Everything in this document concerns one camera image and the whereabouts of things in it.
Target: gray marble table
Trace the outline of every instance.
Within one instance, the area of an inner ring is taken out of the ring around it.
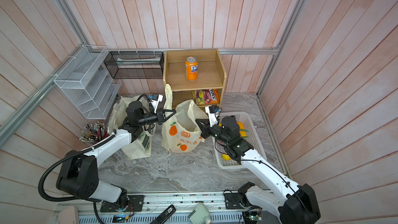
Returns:
[[[250,115],[268,162],[280,170],[256,97],[252,94],[225,94],[222,111],[242,111]],[[192,152],[172,153],[165,150],[161,128],[157,126],[153,136],[151,157],[127,160],[127,156],[119,150],[99,167],[100,180],[129,192],[236,190],[248,181],[267,188],[247,169],[221,169],[217,165],[211,138],[201,142]]]

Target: orange can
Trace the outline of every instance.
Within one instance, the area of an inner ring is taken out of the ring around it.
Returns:
[[[185,61],[185,72],[188,80],[196,80],[198,77],[198,62],[195,57],[188,57]]]

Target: pink wood panel wall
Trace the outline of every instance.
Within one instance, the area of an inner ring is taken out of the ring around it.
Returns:
[[[297,0],[66,0],[90,44],[109,48],[275,47]],[[223,56],[227,92],[257,92],[268,56]],[[124,79],[120,93],[161,93]]]
[[[397,2],[309,0],[261,96],[320,223],[397,221]]]
[[[0,0],[0,125],[79,44],[55,0]],[[42,199],[37,183],[67,152],[87,147],[78,139],[87,123],[54,89],[2,147],[2,221],[43,223],[52,217],[57,203]],[[45,184],[47,192],[57,196],[62,194],[55,188],[58,172],[59,167]]]

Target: orange fruit print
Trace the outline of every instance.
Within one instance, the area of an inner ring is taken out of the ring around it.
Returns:
[[[181,136],[189,138],[191,136],[191,134],[189,132],[186,132],[186,131],[181,131]]]
[[[178,143],[178,145],[182,151],[185,151],[188,147],[185,144]]]
[[[175,126],[175,124],[176,124],[176,122],[173,122],[173,124],[170,125],[170,126],[172,126],[172,127],[170,128],[170,131],[169,131],[169,134],[170,134],[171,136],[174,136],[174,135],[177,134],[177,127]]]

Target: yellow fruit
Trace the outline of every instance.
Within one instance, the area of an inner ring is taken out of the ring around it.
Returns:
[[[239,129],[245,129],[245,127],[244,127],[244,125],[242,124],[242,122],[238,121],[238,122],[236,122],[236,123],[239,125]],[[241,136],[241,137],[246,137],[247,134],[246,134],[245,131],[240,131],[240,136]]]
[[[222,157],[225,161],[231,160],[231,158],[230,158],[228,155],[226,155],[226,154],[222,154],[221,157]]]

